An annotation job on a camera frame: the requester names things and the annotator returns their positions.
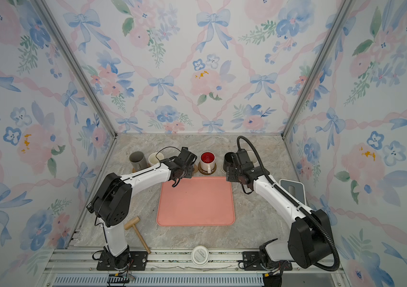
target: gray cup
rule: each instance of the gray cup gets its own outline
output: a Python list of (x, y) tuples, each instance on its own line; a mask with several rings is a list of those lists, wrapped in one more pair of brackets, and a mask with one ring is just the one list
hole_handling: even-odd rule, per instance
[(133, 152), (128, 158), (136, 171), (148, 168), (148, 164), (143, 152)]

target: round white lid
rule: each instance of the round white lid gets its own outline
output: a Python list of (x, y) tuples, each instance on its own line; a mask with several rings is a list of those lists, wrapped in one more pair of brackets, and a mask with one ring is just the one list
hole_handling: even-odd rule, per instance
[(199, 245), (192, 250), (192, 261), (197, 266), (204, 266), (210, 259), (210, 252), (205, 246)]

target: red-lined mug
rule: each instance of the red-lined mug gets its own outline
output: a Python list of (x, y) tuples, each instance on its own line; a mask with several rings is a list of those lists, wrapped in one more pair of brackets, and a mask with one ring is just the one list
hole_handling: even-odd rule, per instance
[(211, 174), (214, 169), (216, 157), (212, 152), (204, 152), (200, 155), (200, 167), (205, 170), (206, 173)]

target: white mug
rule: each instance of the white mug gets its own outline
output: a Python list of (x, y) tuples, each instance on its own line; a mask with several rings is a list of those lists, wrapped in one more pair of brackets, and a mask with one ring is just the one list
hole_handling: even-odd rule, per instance
[(204, 152), (200, 155), (200, 167), (206, 173), (211, 174), (216, 163), (216, 157), (212, 152)]
[(256, 155), (254, 154), (254, 152), (252, 152), (252, 151), (247, 151), (246, 153), (248, 154), (248, 157), (250, 158), (250, 161), (253, 163), (254, 166), (259, 165), (259, 164), (258, 164), (258, 158), (257, 158)]
[(148, 162), (150, 165), (158, 164), (160, 160), (163, 160), (164, 156), (160, 152), (153, 152), (149, 155)]

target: black mounting plate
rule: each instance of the black mounting plate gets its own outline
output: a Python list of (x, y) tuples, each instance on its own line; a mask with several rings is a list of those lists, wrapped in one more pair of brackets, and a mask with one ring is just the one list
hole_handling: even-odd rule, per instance
[[(130, 256), (132, 257), (133, 262), (129, 271), (144, 271), (146, 269), (147, 251), (130, 251)], [(108, 256), (105, 251), (101, 253), (96, 269), (98, 271), (117, 271), (114, 267), (108, 265)]]
[[(244, 251), (242, 252), (243, 260), (239, 261), (243, 262), (244, 270), (245, 271), (266, 271), (264, 267), (261, 265), (261, 259), (259, 258), (258, 251)], [(284, 271), (291, 271), (292, 264), (288, 262), (285, 266)]]

